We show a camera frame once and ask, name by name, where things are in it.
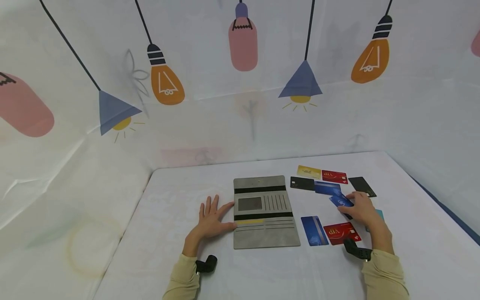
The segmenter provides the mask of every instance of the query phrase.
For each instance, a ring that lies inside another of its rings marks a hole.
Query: red vip card
[[[322,180],[335,183],[348,184],[347,174],[341,172],[333,172],[322,170]]]
[[[351,238],[355,242],[361,240],[359,234],[350,222],[324,226],[324,229],[332,245],[343,244],[343,240],[346,238]]]

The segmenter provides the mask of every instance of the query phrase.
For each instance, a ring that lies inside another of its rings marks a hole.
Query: black card
[[[348,179],[350,183],[353,185],[353,188],[358,192],[365,192],[370,198],[376,197],[377,195],[372,190],[370,185],[368,185],[367,181],[363,177],[353,177]]]
[[[290,177],[290,187],[307,191],[315,190],[315,182],[310,178]]]

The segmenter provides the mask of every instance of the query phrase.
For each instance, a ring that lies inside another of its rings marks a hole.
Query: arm
[[[372,201],[365,193],[353,192],[347,195],[353,200],[353,207],[340,206],[341,213],[349,214],[366,225],[372,237],[372,258],[363,264],[362,273],[367,286],[368,300],[408,300],[400,259],[395,256],[392,233],[377,214]]]
[[[218,195],[207,198],[206,205],[200,205],[198,225],[185,238],[182,254],[175,264],[170,275],[170,282],[163,300],[193,300],[200,287],[199,276],[196,274],[197,252],[200,243],[205,238],[211,238],[221,233],[234,230],[235,223],[221,223],[220,219],[234,205],[234,202],[225,204],[217,210]]]

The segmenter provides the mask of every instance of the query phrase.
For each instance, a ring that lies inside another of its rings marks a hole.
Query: white backdrop
[[[2,299],[91,299],[156,168],[385,150],[480,233],[480,2],[393,0],[388,66],[358,84],[352,68],[388,1],[317,0],[308,62],[323,94],[306,111],[278,96],[304,60],[311,0],[245,0],[258,35],[248,72],[230,58],[237,1],[139,0],[185,90],[173,106],[146,78],[134,0],[44,3],[101,89],[142,112],[101,135],[98,91],[40,1],[1,2],[0,72],[55,118],[40,137],[0,119]]]

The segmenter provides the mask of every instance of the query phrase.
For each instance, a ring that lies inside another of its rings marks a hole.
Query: blue card
[[[301,222],[310,246],[328,245],[327,235],[317,216],[303,216]]]
[[[383,211],[381,211],[380,209],[375,209],[375,210],[380,215],[380,217],[382,217],[382,220],[385,220]]]
[[[336,207],[339,207],[339,206],[348,206],[348,207],[352,207],[353,206],[353,203],[352,201],[350,201],[349,199],[347,199],[342,193],[340,193],[340,195],[334,195],[332,197],[330,197],[330,201],[332,201],[333,204],[335,204]],[[353,219],[352,216],[350,215],[347,215],[345,214],[345,216],[351,220]]]
[[[315,181],[315,193],[334,196],[342,192],[340,185],[337,183]]]

